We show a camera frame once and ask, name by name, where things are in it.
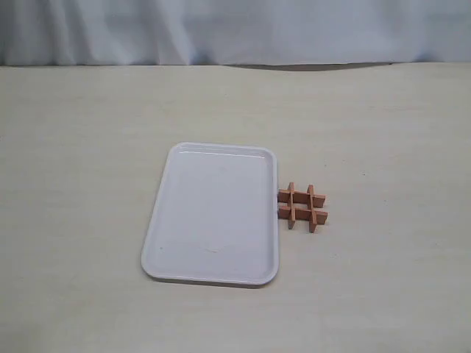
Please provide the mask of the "white plastic tray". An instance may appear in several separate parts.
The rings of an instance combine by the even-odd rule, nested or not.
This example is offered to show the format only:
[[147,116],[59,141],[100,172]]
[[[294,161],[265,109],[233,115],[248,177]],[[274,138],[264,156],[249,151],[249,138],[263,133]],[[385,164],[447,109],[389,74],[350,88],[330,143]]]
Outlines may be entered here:
[[279,268],[277,158],[183,142],[166,159],[141,252],[151,278],[261,287]]

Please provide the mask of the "wooden notched piece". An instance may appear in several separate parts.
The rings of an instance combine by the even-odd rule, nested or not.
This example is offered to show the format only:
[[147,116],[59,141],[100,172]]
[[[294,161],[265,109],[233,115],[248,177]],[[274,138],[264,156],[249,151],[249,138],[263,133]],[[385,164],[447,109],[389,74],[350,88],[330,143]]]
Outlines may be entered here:
[[277,201],[288,204],[292,200],[293,204],[306,204],[313,208],[323,208],[326,197],[324,195],[310,194],[295,190],[279,189]]
[[288,206],[279,206],[278,218],[291,221],[308,221],[313,224],[325,224],[328,213],[317,209],[305,209],[295,207],[293,210]]
[[295,222],[296,222],[296,216],[295,216],[295,206],[294,206],[294,183],[290,182],[288,185],[288,191],[289,191],[289,199],[287,202],[287,205],[289,206],[289,216],[288,216],[288,228],[293,229]]
[[314,186],[309,185],[308,186],[308,194],[309,194],[309,201],[308,201],[308,206],[311,211],[310,219],[309,219],[309,232],[314,233],[317,225],[317,217],[316,217],[316,212],[315,212],[315,207],[314,207],[314,201],[315,201],[315,196],[314,196]]

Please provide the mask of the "white backdrop curtain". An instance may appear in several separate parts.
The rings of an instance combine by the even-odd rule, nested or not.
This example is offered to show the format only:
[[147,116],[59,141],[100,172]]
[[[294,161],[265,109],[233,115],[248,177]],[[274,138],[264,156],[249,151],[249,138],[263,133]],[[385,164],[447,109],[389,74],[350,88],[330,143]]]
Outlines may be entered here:
[[3,65],[470,60],[468,1],[3,1]]

